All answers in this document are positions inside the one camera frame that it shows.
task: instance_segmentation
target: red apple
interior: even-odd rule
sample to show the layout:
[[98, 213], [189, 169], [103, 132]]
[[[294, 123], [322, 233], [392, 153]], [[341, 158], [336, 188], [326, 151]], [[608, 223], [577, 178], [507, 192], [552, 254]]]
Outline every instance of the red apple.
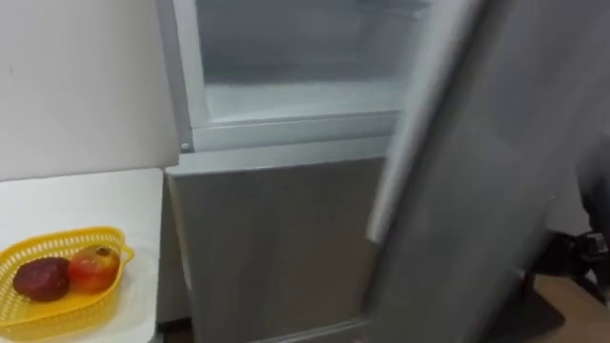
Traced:
[[114, 282], [120, 259], [118, 253], [109, 247], [87, 247], [77, 252], [70, 260], [68, 278], [78, 291], [104, 291]]

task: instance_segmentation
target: dark red fruit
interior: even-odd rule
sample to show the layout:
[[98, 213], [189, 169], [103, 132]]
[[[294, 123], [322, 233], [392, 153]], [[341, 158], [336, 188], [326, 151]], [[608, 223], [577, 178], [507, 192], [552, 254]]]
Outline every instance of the dark red fruit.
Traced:
[[70, 289], [68, 265], [62, 257], [45, 257], [19, 267], [12, 279], [15, 290], [35, 301], [53, 301], [62, 298]]

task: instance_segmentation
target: black object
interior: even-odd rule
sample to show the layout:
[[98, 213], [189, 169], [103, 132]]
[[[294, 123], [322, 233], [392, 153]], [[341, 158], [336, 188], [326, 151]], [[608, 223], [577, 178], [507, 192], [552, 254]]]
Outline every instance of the black object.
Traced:
[[[603, 139], [579, 165], [582, 206], [592, 231], [569, 235], [548, 231], [547, 240], [527, 274], [500, 308], [481, 341], [521, 342], [562, 325], [563, 316], [533, 289], [536, 274], [572, 278], [602, 305], [610, 291], [610, 139]], [[586, 275], [593, 272], [595, 281]]]

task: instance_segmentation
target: refrigerator door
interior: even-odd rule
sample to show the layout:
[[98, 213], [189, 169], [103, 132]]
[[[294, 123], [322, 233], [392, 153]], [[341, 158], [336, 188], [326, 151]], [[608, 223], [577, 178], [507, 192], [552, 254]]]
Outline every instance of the refrigerator door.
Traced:
[[366, 342], [474, 341], [610, 110], [609, 3], [490, 1], [474, 23], [417, 146], [403, 123], [386, 164]]

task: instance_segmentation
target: white wall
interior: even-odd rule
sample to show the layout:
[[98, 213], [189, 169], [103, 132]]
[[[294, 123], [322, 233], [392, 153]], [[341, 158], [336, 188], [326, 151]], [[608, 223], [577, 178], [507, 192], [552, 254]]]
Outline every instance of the white wall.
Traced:
[[154, 1], [0, 1], [0, 180], [177, 163]]

